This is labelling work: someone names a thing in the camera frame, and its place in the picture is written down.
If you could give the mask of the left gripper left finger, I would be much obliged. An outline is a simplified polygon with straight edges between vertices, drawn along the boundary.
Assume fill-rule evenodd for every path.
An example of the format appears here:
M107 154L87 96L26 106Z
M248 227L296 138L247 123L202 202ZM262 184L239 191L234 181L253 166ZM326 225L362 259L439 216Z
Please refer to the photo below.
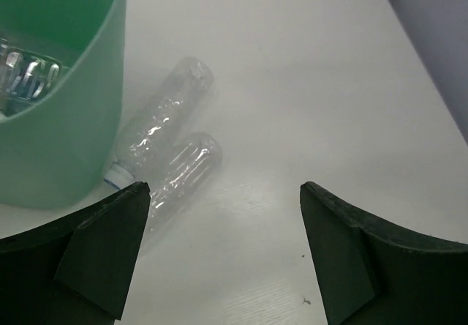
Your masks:
M114 324L124 313L150 204L136 182L1 239L2 324Z

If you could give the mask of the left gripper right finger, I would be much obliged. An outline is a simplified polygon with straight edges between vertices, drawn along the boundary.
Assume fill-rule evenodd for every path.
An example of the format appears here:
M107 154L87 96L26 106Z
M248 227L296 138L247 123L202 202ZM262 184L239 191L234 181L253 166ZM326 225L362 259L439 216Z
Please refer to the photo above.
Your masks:
M329 324L465 324L467 246L366 212L307 182L303 217Z

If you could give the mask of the green plastic bin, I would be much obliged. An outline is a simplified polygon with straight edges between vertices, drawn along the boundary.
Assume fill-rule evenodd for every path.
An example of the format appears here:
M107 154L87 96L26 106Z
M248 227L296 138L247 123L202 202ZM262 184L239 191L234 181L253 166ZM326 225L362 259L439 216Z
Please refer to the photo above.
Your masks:
M1 0L1 36L64 66L1 120L1 202L60 209L99 181L118 130L127 0Z

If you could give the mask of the clear ribbed bottle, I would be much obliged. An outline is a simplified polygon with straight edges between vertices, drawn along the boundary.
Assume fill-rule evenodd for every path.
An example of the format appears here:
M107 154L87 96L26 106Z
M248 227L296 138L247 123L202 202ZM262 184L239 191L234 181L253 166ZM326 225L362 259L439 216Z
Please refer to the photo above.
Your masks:
M204 62L195 57L180 60L118 135L105 183L121 190L163 161L213 82Z
M148 218L140 246L147 254L184 215L222 167L219 143L206 132L194 132L177 143L163 171L150 183Z

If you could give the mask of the clear unlabeled bottle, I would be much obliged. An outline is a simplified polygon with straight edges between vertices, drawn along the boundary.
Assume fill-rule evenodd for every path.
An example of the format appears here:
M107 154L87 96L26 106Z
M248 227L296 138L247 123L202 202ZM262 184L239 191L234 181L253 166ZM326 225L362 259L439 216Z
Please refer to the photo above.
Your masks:
M22 113L46 98L75 59L74 52L60 45L1 36L1 118Z

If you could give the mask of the clear ribbed bottle upper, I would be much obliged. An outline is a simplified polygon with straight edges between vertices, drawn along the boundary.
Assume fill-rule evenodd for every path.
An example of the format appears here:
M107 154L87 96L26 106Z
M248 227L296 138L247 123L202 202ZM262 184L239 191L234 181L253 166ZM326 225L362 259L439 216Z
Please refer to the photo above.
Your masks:
M204 62L195 57L180 60L118 135L105 183L121 190L163 161L213 82Z

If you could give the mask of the clear ribbed bottle lower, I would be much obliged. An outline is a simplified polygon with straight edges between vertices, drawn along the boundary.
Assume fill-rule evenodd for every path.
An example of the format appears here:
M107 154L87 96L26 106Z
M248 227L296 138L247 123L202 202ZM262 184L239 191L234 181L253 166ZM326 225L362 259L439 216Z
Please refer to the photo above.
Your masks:
M163 171L150 183L148 218L140 246L147 254L184 215L222 167L219 143L206 132L194 132L177 143Z

